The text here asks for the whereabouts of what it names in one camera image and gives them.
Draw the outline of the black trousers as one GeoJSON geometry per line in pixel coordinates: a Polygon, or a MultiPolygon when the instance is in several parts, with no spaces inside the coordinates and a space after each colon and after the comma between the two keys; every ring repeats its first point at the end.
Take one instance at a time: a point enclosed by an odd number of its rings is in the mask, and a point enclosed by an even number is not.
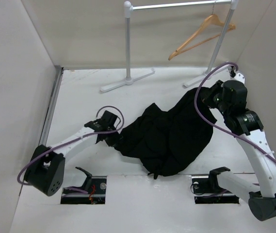
{"type": "Polygon", "coordinates": [[[123,156],[139,159],[154,179],[173,176],[188,167],[205,149],[217,120],[201,99],[194,102],[196,89],[191,89],[168,111],[155,103],[120,135],[115,149],[123,156]]]}

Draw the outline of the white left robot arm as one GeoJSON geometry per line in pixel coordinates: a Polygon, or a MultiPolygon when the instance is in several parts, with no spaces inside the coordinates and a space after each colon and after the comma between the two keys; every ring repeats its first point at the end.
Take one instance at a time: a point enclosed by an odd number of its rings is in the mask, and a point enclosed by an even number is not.
{"type": "Polygon", "coordinates": [[[96,120],[89,121],[72,136],[53,146],[39,145],[30,162],[20,171],[17,181],[29,185],[46,196],[53,196],[59,189],[66,195],[88,194],[92,175],[81,167],[66,169],[66,163],[86,148],[104,141],[114,147],[121,140],[119,130],[124,116],[104,111],[96,120]]]}

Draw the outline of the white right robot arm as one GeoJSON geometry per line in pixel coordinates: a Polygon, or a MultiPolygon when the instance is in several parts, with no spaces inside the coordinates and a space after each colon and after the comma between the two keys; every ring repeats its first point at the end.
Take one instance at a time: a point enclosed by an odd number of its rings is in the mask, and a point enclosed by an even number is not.
{"type": "Polygon", "coordinates": [[[236,80],[218,80],[205,90],[197,89],[195,102],[201,101],[211,109],[217,109],[224,118],[227,129],[240,144],[255,172],[258,185],[245,181],[227,167],[211,170],[208,188],[221,189],[241,198],[259,221],[276,217],[276,160],[266,140],[259,116],[247,108],[247,88],[236,80]]]}

